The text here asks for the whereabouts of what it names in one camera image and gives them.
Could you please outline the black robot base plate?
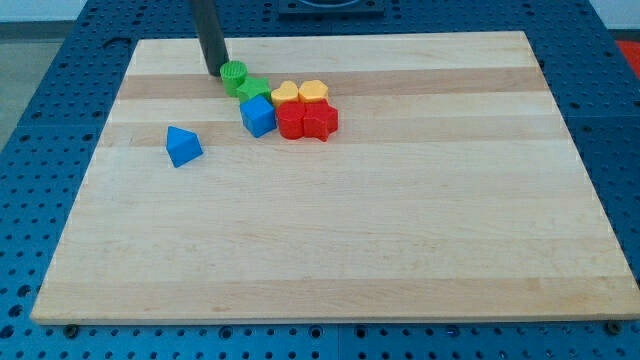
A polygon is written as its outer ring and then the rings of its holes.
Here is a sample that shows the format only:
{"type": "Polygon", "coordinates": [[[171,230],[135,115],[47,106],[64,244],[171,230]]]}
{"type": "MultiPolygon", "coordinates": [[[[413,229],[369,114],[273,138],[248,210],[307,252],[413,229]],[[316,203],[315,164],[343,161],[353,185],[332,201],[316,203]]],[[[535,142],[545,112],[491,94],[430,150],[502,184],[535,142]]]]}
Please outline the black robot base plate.
{"type": "Polygon", "coordinates": [[[277,0],[279,16],[382,15],[386,0],[277,0]]]}

